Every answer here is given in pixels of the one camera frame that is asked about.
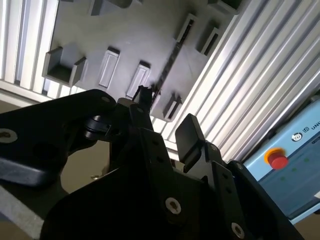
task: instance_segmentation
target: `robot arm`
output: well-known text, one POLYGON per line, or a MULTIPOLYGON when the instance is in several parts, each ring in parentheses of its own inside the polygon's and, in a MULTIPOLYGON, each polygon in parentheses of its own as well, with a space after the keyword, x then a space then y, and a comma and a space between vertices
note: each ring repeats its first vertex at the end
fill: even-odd
POLYGON ((90 90, 0 114, 0 190, 38 217, 32 237, 303 239, 243 164, 222 160, 191 114, 175 133, 184 170, 174 169, 153 131, 151 97, 140 87, 133 101, 116 103, 90 90), (68 156, 97 140, 111 144, 109 173, 66 195, 57 180, 68 156))

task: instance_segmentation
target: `blue control box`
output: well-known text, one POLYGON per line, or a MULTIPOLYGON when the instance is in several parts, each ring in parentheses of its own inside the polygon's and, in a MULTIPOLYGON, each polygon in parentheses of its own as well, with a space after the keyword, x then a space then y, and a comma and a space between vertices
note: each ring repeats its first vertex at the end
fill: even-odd
POLYGON ((311 103, 244 165, 293 224, 320 209, 320 100, 311 103), (273 169, 266 154, 288 159, 273 169))

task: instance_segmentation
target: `bolt head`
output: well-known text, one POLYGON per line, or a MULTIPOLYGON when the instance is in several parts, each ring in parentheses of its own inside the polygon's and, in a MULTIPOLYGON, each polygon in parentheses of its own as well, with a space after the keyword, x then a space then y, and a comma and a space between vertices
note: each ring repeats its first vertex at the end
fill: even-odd
POLYGON ((166 208, 174 215, 178 215, 181 213, 181 205, 180 203, 173 197, 168 197, 165 200, 166 208))
POLYGON ((245 232, 244 232, 244 230, 242 229, 242 227, 239 224, 237 224, 235 222, 231 223, 231 229, 232 229, 233 233, 239 239, 244 239, 245 238, 245 232))
POLYGON ((7 128, 0 128, 0 143, 10 144, 18 139, 15 131, 7 128))

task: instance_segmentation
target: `red button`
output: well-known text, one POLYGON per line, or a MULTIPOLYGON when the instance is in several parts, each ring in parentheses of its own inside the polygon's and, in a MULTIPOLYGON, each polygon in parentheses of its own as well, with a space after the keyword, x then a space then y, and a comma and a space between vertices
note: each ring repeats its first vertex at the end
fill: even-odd
POLYGON ((268 162, 273 169, 283 169, 289 161, 281 152, 275 152, 270 154, 268 162))

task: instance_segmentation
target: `emergency stop button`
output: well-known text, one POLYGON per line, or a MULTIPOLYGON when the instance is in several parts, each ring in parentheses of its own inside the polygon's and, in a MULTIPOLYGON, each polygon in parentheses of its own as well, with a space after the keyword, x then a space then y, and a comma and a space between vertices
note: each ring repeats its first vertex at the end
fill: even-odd
POLYGON ((268 163, 273 169, 283 169, 288 164, 288 158, 281 152, 271 153, 268 157, 268 163))
POLYGON ((285 150, 280 147, 269 149, 264 155, 264 161, 273 169, 283 169, 289 162, 285 150))

